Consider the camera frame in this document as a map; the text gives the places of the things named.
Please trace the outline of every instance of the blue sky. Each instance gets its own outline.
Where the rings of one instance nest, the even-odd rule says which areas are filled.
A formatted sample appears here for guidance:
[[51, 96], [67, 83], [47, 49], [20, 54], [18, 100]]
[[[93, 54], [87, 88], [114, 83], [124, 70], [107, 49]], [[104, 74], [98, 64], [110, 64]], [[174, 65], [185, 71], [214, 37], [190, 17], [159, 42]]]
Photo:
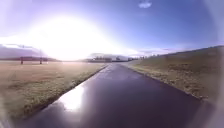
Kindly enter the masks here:
[[140, 52], [196, 49], [220, 41], [217, 16], [214, 17], [208, 3], [203, 0], [14, 2], [0, 34], [25, 31], [41, 18], [66, 14], [90, 21], [118, 44]]

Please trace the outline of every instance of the cloud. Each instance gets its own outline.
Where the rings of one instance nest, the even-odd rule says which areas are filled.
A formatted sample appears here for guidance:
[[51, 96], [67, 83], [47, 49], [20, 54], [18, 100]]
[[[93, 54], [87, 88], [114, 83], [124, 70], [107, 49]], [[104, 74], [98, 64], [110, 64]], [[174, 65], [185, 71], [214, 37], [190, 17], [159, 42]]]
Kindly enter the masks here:
[[149, 8], [152, 6], [152, 3], [149, 1], [143, 1], [141, 3], [139, 3], [139, 8]]

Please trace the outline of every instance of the distant hill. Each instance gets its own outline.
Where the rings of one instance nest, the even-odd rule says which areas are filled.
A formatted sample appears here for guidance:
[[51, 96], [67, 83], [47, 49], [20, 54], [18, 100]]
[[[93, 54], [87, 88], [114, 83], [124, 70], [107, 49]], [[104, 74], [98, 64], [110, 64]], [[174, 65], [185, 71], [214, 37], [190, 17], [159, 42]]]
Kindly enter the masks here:
[[0, 44], [0, 60], [20, 60], [24, 57], [24, 61], [36, 61], [42, 56], [43, 60], [55, 61], [56, 59], [48, 57], [45, 53], [29, 46], [21, 45], [3, 45]]

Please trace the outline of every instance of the wet asphalt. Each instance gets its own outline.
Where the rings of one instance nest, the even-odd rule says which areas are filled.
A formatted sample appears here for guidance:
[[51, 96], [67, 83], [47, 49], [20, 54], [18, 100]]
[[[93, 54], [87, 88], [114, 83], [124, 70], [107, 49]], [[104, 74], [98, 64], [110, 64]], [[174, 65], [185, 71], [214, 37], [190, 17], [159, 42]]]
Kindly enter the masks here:
[[21, 128], [200, 128], [211, 105], [119, 64], [110, 65]]

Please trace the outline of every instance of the grassy field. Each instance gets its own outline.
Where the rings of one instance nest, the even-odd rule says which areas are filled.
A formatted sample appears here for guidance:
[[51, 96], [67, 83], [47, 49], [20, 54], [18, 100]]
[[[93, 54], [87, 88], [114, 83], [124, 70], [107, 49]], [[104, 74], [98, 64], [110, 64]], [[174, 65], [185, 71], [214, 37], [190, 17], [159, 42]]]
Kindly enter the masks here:
[[128, 67], [215, 103], [224, 47], [211, 47], [136, 60]]
[[0, 61], [0, 114], [24, 119], [102, 69], [104, 64], [81, 62]]

